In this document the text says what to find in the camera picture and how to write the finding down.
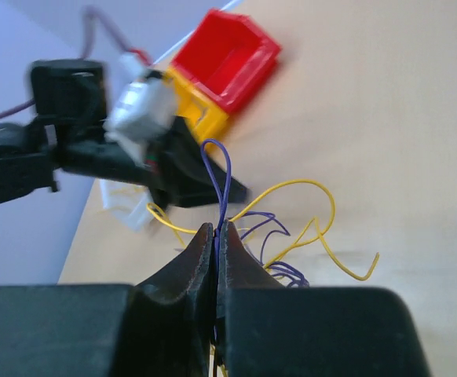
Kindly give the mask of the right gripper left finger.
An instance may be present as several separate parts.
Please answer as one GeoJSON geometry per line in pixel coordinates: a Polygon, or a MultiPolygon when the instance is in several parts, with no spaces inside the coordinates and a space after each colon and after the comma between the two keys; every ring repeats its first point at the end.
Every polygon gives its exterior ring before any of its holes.
{"type": "Polygon", "coordinates": [[[138,285],[0,287],[0,376],[206,376],[214,230],[138,285]]]}

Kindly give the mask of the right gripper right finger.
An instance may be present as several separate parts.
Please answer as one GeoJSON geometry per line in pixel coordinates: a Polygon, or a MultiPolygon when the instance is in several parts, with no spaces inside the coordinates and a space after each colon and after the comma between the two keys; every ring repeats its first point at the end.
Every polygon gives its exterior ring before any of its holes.
{"type": "Polygon", "coordinates": [[[411,314],[380,287],[286,288],[218,238],[215,358],[230,376],[428,376],[411,314]]]}

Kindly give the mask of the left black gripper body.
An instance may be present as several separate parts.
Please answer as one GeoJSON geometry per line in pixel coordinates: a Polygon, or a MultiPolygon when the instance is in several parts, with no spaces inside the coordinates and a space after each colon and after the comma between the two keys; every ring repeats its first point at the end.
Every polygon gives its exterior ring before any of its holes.
{"type": "Polygon", "coordinates": [[[71,174],[147,187],[165,185],[156,168],[138,166],[117,143],[106,141],[101,129],[58,129],[56,158],[71,174]]]}

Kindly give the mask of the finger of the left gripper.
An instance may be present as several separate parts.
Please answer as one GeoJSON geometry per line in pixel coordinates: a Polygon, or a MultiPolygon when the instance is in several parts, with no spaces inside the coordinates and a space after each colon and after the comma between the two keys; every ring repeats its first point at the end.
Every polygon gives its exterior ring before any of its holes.
{"type": "Polygon", "coordinates": [[[175,118],[171,128],[155,141],[155,178],[155,203],[163,210],[218,203],[200,145],[182,117],[175,118]]]}

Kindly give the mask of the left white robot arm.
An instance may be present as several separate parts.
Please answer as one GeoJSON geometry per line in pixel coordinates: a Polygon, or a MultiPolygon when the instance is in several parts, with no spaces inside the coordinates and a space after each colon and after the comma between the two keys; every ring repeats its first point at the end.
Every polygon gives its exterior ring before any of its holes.
{"type": "Polygon", "coordinates": [[[228,201],[243,203],[247,187],[218,166],[188,130],[183,117],[144,149],[134,162],[104,135],[107,116],[104,65],[96,60],[37,60],[31,65],[36,115],[27,125],[0,123],[0,203],[36,189],[58,189],[56,170],[147,188],[161,208],[217,202],[228,184],[228,201]]]}

